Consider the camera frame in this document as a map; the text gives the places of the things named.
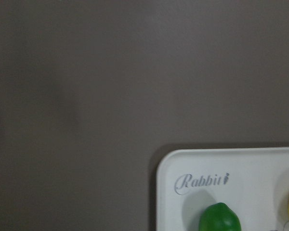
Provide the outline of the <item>green lime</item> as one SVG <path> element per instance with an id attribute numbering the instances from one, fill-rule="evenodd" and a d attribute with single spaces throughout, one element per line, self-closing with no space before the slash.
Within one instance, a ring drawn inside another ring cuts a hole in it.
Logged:
<path id="1" fill-rule="evenodd" d="M 199 231 L 241 231 L 238 216 L 225 203 L 207 207 L 200 216 Z"/>

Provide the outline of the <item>white rabbit tray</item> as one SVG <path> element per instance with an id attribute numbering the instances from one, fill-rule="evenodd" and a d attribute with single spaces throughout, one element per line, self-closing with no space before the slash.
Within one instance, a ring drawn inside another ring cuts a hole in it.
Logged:
<path id="1" fill-rule="evenodd" d="M 244 231 L 289 231 L 289 147 L 176 150 L 157 168 L 156 230 L 196 231 L 222 202 Z"/>

